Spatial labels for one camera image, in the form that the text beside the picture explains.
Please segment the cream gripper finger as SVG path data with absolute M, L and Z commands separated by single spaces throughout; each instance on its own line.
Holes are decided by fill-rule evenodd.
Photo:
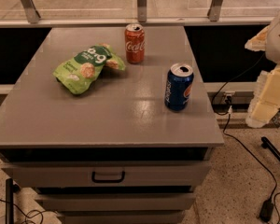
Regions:
M 245 48 L 252 51 L 264 51 L 269 27 L 264 27 L 260 32 L 254 35 L 245 43 Z
M 268 124 L 279 110 L 280 64 L 270 72 L 260 72 L 245 122 L 249 127 L 261 128 Z

